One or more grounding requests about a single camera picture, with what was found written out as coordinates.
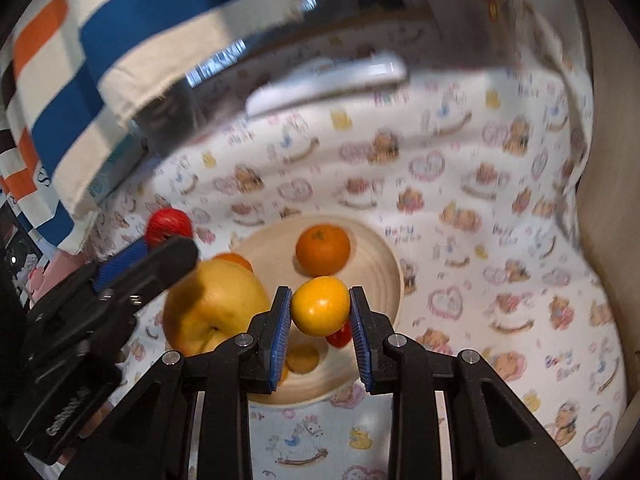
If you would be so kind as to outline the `baby bear printed bedsheet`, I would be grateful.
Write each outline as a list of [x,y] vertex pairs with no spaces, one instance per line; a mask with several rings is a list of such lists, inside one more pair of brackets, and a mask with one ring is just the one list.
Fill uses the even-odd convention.
[[578,474],[598,478],[625,374],[575,236],[591,115],[588,76],[536,32],[511,68],[426,68],[392,92],[235,115],[134,174],[89,247],[117,252],[163,206],[190,216],[207,258],[286,218],[355,218],[398,255],[400,330],[433,351],[480,352]]

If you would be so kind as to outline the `yellow-orange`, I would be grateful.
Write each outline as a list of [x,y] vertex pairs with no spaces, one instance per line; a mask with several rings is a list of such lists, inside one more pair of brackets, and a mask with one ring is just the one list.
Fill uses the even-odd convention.
[[333,276],[319,276],[294,292],[291,318],[303,334],[326,337],[345,325],[349,309],[350,296],[344,283]]

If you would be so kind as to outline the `striped Paris blanket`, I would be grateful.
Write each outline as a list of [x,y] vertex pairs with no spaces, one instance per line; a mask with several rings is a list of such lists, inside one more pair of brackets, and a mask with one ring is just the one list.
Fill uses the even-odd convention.
[[304,0],[26,0],[1,33],[1,185],[26,229],[75,255],[89,186],[128,122],[210,54]]

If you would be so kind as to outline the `large yellow-orange grapefruit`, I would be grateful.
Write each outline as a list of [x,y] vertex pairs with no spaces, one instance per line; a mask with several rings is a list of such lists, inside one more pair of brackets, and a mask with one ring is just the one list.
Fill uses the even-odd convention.
[[227,260],[201,261],[167,293],[163,330],[171,349],[184,356],[214,350],[246,332],[271,300],[253,272]]

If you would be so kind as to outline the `cream round plate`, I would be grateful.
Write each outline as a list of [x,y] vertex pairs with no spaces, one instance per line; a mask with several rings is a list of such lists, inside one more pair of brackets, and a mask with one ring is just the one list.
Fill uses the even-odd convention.
[[[250,262],[269,295],[279,286],[295,290],[308,280],[295,259],[296,242],[307,228],[320,223],[345,230],[352,245],[348,263],[337,278],[347,287],[362,287],[370,309],[395,322],[404,299],[399,261],[385,240],[361,222],[326,214],[292,217],[263,226],[235,243],[232,250]],[[292,326],[288,346],[313,346],[319,352],[319,364],[307,374],[291,372],[274,393],[252,394],[251,401],[274,406],[310,403],[359,378],[352,344],[337,349],[324,339],[311,338]]]

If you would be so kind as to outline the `dark red round fruit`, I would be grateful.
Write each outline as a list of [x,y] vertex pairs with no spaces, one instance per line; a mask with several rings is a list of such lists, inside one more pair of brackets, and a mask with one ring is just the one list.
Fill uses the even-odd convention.
[[149,248],[164,244],[171,237],[193,237],[193,226],[185,212],[175,208],[162,208],[149,218],[144,240]]

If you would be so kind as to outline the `red cherry tomato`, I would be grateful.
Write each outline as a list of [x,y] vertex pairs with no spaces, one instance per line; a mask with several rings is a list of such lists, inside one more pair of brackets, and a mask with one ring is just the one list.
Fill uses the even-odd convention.
[[333,348],[341,349],[346,347],[352,340],[352,328],[350,322],[347,321],[335,333],[326,336],[326,342]]

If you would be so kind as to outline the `wooden headboard panel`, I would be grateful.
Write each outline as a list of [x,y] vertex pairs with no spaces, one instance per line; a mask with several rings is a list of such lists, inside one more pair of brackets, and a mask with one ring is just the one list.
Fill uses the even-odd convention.
[[578,186],[582,247],[608,293],[623,345],[628,406],[639,421],[639,38],[622,0],[582,0],[594,89],[592,149]]

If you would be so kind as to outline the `orange mandarin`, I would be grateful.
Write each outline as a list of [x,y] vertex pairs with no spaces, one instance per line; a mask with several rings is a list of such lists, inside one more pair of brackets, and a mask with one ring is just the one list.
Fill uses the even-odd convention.
[[237,264],[238,266],[242,266],[242,268],[247,271],[254,272],[252,264],[247,259],[239,254],[236,254],[235,252],[221,252],[214,257],[214,260],[232,262],[234,264]]
[[346,231],[326,223],[306,229],[295,246],[297,263],[313,278],[341,271],[348,263],[351,252],[352,245]]

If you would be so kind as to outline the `small orange tomato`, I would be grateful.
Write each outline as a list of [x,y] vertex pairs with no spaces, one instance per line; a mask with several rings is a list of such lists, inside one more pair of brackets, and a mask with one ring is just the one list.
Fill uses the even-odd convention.
[[294,374],[312,372],[320,362],[320,352],[313,344],[296,344],[288,349],[286,365]]

